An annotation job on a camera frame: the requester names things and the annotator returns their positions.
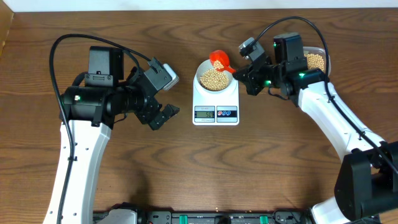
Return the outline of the red measuring scoop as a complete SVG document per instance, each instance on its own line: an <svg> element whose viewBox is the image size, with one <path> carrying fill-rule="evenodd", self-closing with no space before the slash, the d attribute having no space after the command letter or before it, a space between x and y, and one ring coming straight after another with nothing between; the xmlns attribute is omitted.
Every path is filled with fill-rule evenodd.
<svg viewBox="0 0 398 224"><path fill-rule="evenodd" d="M234 73L236 70L230 67L229 57L223 50L215 50L209 54L210 62L217 71Z"/></svg>

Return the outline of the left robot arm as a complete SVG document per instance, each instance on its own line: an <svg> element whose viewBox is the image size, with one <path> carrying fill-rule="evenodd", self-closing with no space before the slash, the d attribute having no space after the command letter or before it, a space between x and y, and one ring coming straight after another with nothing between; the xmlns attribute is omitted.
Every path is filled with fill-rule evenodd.
<svg viewBox="0 0 398 224"><path fill-rule="evenodd" d="M114 47L90 47L89 70L61 96L67 120L60 128L60 159L45 223L92 223L101 160L117 115L134 113L157 130L179 112L155 98L178 82L171 67L152 58L148 70L134 67L123 83L126 54Z"/></svg>

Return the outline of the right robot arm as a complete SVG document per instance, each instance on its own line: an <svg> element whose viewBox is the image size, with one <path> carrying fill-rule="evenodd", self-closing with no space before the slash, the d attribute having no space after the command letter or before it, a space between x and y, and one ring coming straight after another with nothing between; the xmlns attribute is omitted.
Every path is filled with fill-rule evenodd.
<svg viewBox="0 0 398 224"><path fill-rule="evenodd" d="M278 88L308 114L331 142L341 160L334 196L314 205L312 223L369 222L397 208L397 143L385 142L347 107L329 82L324 66L311 68L298 33L274 37L275 61L259 42L249 38L239 53L250 64L233 77L250 95Z"/></svg>

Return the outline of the white digital kitchen scale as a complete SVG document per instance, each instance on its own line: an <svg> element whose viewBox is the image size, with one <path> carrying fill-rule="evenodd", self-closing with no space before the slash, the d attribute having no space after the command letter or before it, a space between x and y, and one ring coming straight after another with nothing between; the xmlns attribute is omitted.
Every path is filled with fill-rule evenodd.
<svg viewBox="0 0 398 224"><path fill-rule="evenodd" d="M208 91L193 79L192 122L202 126L235 126L239 124L238 81L223 91Z"/></svg>

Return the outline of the soybeans in bowl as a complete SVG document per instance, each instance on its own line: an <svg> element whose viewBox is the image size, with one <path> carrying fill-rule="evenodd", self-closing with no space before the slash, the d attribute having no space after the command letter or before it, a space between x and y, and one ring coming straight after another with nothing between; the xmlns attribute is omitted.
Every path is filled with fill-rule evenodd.
<svg viewBox="0 0 398 224"><path fill-rule="evenodd" d="M207 90L221 91L229 85L229 78L223 72L209 69L200 77L200 84Z"/></svg>

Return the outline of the grey bowl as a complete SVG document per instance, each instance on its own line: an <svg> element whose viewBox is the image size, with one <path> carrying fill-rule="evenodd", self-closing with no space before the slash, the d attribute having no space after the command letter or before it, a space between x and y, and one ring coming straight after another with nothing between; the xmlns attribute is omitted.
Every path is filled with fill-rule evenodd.
<svg viewBox="0 0 398 224"><path fill-rule="evenodd" d="M223 91L232 84L231 74L217 71L210 60L199 65L195 76L199 86L208 91Z"/></svg>

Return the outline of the soybeans in container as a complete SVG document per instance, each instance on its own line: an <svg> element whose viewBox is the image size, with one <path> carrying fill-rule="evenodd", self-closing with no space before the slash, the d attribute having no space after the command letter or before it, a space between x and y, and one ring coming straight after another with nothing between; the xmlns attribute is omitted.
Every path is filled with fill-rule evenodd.
<svg viewBox="0 0 398 224"><path fill-rule="evenodd" d="M307 59L307 67L308 69L319 68L321 71L325 71L325 61L323 57L319 54L305 54Z"/></svg>

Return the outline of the clear plastic container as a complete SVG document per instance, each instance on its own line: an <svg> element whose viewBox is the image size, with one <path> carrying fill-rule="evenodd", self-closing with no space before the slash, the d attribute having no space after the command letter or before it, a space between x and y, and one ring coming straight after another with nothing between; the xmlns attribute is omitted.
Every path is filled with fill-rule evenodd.
<svg viewBox="0 0 398 224"><path fill-rule="evenodd" d="M303 47L304 56L307 59L308 69L319 68L328 76L331 74L331 59L326 56L324 49L319 47Z"/></svg>

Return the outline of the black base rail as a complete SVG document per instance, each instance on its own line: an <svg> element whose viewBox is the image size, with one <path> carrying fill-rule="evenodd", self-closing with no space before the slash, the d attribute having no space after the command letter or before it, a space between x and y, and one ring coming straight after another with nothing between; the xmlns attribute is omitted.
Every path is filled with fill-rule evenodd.
<svg viewBox="0 0 398 224"><path fill-rule="evenodd" d="M311 224L307 212L276 210L266 213L176 213L114 209L93 215L93 223L126 224Z"/></svg>

